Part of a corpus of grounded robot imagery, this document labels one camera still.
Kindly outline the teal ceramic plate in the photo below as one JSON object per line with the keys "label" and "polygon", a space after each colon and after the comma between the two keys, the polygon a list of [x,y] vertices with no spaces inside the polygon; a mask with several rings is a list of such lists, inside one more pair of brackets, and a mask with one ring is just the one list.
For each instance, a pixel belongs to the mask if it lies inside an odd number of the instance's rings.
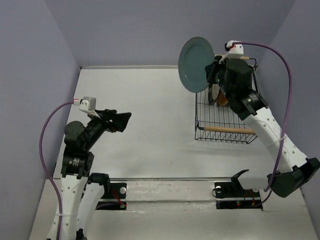
{"label": "teal ceramic plate", "polygon": [[182,85],[191,93],[208,87],[205,67],[215,59],[211,44],[203,37],[189,39],[179,54],[178,74]]}

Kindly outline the woven bamboo plate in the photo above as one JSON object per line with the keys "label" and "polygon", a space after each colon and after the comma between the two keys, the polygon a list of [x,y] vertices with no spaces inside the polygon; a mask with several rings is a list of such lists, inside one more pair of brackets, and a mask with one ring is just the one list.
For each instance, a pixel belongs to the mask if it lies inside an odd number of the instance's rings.
{"label": "woven bamboo plate", "polygon": [[217,97],[217,104],[219,106],[225,106],[228,104],[228,100],[227,98],[225,97],[224,93],[220,90],[219,91],[219,94],[218,94],[218,97]]}

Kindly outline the black wire dish rack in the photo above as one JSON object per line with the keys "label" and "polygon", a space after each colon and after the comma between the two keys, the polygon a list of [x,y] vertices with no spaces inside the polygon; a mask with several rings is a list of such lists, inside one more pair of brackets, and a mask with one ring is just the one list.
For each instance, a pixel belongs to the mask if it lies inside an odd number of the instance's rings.
{"label": "black wire dish rack", "polygon": [[255,68],[243,57],[226,59],[224,81],[220,86],[228,100],[227,105],[218,102],[209,105],[208,90],[195,95],[196,140],[250,144],[258,136],[244,123],[244,119],[255,115],[265,106],[258,92]]}

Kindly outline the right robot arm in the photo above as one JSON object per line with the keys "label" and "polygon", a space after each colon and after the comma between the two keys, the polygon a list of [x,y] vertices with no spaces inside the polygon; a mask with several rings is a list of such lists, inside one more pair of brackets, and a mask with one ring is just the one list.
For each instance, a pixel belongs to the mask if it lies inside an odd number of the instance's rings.
{"label": "right robot arm", "polygon": [[231,192],[242,196],[248,190],[272,190],[286,198],[307,183],[319,170],[320,162],[298,149],[285,133],[284,125],[275,120],[266,100],[252,89],[252,68],[247,62],[217,56],[205,72],[207,81],[219,86],[231,110],[254,131],[275,161],[273,172],[267,176],[250,176],[247,169],[235,174]]}

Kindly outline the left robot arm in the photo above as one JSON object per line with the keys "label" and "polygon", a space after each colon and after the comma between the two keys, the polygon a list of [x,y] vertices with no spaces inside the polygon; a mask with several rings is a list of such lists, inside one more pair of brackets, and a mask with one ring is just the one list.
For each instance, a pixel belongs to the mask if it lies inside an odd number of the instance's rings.
{"label": "left robot arm", "polygon": [[93,145],[105,132],[123,132],[132,114],[98,110],[87,125],[72,121],[64,128],[65,148],[61,167],[60,202],[48,240],[85,240],[89,222],[101,198],[110,194],[106,173],[92,173]]}

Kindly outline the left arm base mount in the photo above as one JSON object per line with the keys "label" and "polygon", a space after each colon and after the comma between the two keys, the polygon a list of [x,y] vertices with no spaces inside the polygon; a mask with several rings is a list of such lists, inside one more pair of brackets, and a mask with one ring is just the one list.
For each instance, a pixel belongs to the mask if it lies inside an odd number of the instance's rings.
{"label": "left arm base mount", "polygon": [[127,209],[127,183],[111,182],[109,192],[105,192],[97,203],[96,210],[125,211]]}

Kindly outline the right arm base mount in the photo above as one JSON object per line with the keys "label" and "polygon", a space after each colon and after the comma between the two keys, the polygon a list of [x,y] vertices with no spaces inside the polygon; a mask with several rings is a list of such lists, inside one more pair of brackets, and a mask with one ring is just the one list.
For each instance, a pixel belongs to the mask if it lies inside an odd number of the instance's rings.
{"label": "right arm base mount", "polygon": [[259,192],[243,189],[231,181],[215,182],[211,194],[217,210],[263,209]]}

